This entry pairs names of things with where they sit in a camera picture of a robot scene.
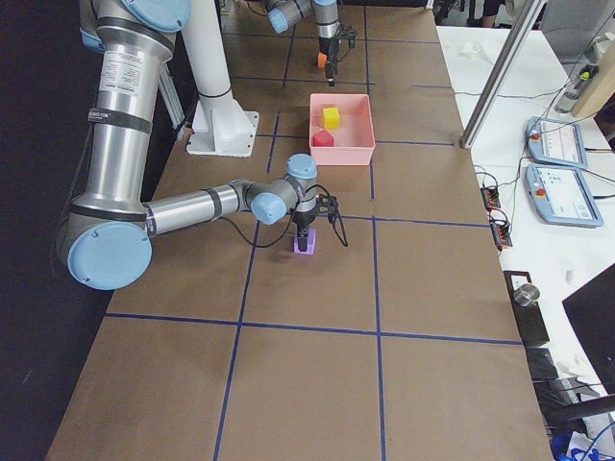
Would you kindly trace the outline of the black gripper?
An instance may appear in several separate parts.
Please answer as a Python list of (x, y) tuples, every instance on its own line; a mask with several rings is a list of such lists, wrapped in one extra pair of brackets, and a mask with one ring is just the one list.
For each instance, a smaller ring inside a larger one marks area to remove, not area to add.
[(297, 229), (297, 247), (299, 250), (308, 248), (309, 226), (318, 215), (318, 205), (316, 201), (301, 202), (294, 210), (292, 218)]
[(323, 53), (328, 57), (325, 62), (325, 75), (329, 86), (335, 86), (336, 67), (334, 62), (338, 61), (338, 52), (340, 43), (336, 37), (318, 37), (319, 53)]

